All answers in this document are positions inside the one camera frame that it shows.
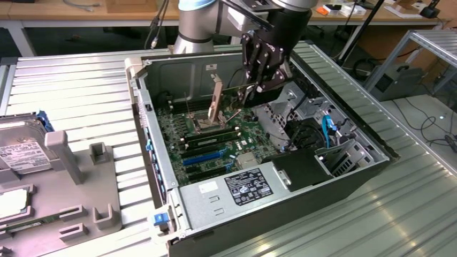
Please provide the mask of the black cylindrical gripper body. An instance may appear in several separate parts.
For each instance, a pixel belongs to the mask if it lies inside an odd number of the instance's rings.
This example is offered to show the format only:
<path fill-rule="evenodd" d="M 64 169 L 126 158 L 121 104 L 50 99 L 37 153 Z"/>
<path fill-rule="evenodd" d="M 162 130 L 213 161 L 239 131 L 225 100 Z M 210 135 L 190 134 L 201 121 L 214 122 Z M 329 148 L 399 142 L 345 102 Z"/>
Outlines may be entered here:
<path fill-rule="evenodd" d="M 254 32 L 254 38 L 259 41 L 261 50 L 271 55 L 270 63 L 283 63 L 303 34 L 310 16 L 310 9 L 305 9 L 302 12 L 282 9 L 269 13 L 266 20 L 273 29 L 270 31 L 258 29 Z"/>

